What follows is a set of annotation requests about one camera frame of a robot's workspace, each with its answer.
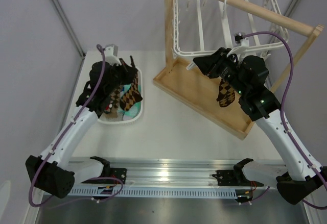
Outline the brown checkered sock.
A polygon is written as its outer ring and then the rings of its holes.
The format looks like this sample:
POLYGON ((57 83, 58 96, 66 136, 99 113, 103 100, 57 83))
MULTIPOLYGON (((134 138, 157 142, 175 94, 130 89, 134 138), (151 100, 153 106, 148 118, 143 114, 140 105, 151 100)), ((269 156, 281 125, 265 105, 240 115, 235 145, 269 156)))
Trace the brown checkered sock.
POLYGON ((123 86, 121 85, 110 95, 110 102, 106 108, 109 113, 112 112, 113 109, 117 109, 118 106, 125 112, 128 112, 136 103, 143 100, 138 89, 138 74, 134 76, 129 89, 120 97, 122 89, 123 86))
POLYGON ((225 81, 221 80, 219 84, 219 92, 217 102, 221 108, 228 107, 235 101, 235 90, 225 81))

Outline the white plastic clip hanger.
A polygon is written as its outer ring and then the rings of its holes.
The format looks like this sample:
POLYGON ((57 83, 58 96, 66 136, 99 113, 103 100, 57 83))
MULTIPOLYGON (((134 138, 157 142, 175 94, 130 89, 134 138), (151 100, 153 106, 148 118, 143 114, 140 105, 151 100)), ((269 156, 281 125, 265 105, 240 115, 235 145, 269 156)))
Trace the white plastic clip hanger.
MULTIPOLYGON (((171 40, 166 42, 166 51, 173 59, 211 55, 220 47, 238 46, 234 40, 238 31, 269 31, 285 41, 290 38, 286 28, 228 6, 227 0, 171 0, 171 40)), ((248 40, 249 48, 241 58, 259 55, 267 59, 270 51, 284 46, 270 35, 252 36, 248 40)))

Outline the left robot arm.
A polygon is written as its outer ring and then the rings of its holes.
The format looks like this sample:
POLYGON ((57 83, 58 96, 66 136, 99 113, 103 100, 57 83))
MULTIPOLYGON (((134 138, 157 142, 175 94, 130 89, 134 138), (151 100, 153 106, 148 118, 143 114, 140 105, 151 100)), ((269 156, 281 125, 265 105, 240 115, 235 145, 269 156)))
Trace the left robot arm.
POLYGON ((113 182, 110 162, 97 156, 69 165, 70 158, 86 132, 108 108, 111 95, 132 83, 138 70, 120 58, 117 64, 99 61, 92 65, 89 81, 79 96, 70 121, 54 141, 39 155, 26 162, 31 189, 38 188, 57 198, 66 197, 79 183, 113 182))

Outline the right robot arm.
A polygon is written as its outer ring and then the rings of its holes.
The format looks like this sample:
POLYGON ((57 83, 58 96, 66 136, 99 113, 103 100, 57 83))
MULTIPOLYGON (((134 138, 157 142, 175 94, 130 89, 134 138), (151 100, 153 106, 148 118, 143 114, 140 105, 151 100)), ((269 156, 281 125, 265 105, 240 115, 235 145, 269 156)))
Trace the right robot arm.
POLYGON ((244 159, 234 166, 233 179, 239 185, 254 181, 274 187, 284 200, 296 205, 326 182, 326 167, 291 132, 280 102, 264 85, 269 73, 264 59, 250 55, 238 63, 229 51, 222 47, 193 62, 203 75, 221 78, 240 95, 241 109, 268 136, 285 165, 274 168, 244 159))

